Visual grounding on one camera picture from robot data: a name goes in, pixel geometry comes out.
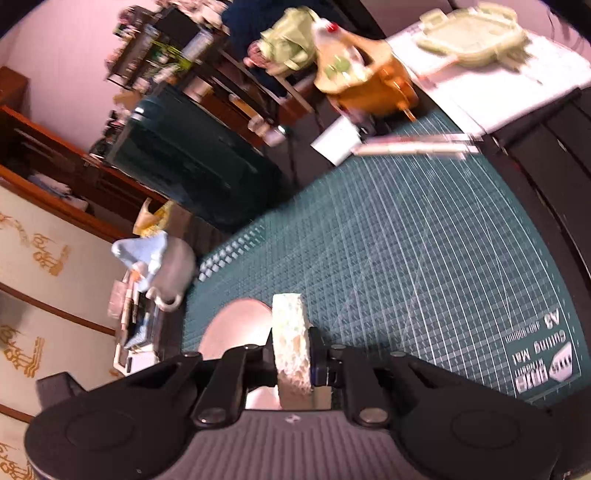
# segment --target white paper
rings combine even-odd
[[[534,57],[513,73],[499,63],[480,69],[448,66],[432,72],[445,57],[419,48],[409,32],[388,39],[394,54],[411,71],[413,80],[468,134],[482,135],[562,97],[575,87],[591,84],[589,62],[544,37],[528,33],[525,50]]]
[[[351,148],[360,143],[357,127],[342,116],[312,142],[312,148],[338,166],[349,156]]]

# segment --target gray ribbed panel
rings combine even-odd
[[[297,415],[300,420],[286,421]],[[350,424],[340,411],[246,410],[223,430],[195,435],[158,480],[427,480],[385,430]]]

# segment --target white logo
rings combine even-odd
[[[285,417],[285,421],[287,423],[289,423],[290,425],[298,423],[300,420],[301,420],[301,417],[299,417],[295,413],[292,413],[289,417]]]
[[[573,346],[569,342],[554,355],[552,364],[550,365],[550,378],[553,378],[557,382],[563,382],[572,374]]]

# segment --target cutting mat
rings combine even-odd
[[[399,130],[455,131],[440,111]],[[183,348],[229,301],[279,292],[303,293],[330,343],[404,350],[530,402],[590,383],[557,267],[482,155],[348,159],[204,260]]]

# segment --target light blue triangular object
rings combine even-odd
[[[167,238],[166,232],[159,232],[157,235],[146,238],[117,240],[111,246],[113,255],[119,258],[127,268],[131,269],[137,262],[148,265],[147,275],[144,275],[138,283],[138,290],[142,293],[149,289],[152,278],[162,265]]]

